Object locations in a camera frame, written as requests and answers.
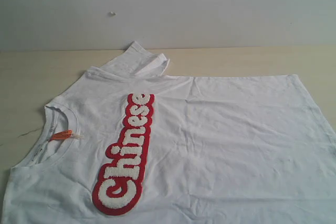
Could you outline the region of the white t-shirt red lettering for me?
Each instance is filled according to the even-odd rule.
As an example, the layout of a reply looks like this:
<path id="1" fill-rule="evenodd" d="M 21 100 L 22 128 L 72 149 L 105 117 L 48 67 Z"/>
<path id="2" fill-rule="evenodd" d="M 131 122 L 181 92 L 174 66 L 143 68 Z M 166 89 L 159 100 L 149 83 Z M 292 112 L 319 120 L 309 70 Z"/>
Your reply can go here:
<path id="1" fill-rule="evenodd" d="M 335 132 L 297 75 L 168 65 L 133 43 L 46 104 L 2 223 L 335 223 Z"/>

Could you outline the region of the orange neck tag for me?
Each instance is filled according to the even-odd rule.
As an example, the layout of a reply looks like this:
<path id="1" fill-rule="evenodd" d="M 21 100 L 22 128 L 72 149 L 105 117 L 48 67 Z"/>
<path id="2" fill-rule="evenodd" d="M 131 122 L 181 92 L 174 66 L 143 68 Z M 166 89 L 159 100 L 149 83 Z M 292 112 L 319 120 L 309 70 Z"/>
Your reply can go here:
<path id="1" fill-rule="evenodd" d="M 66 140 L 72 136 L 72 130 L 66 130 L 62 132 L 55 133 L 51 136 L 50 142 L 51 141 L 61 141 L 61 140 Z"/>

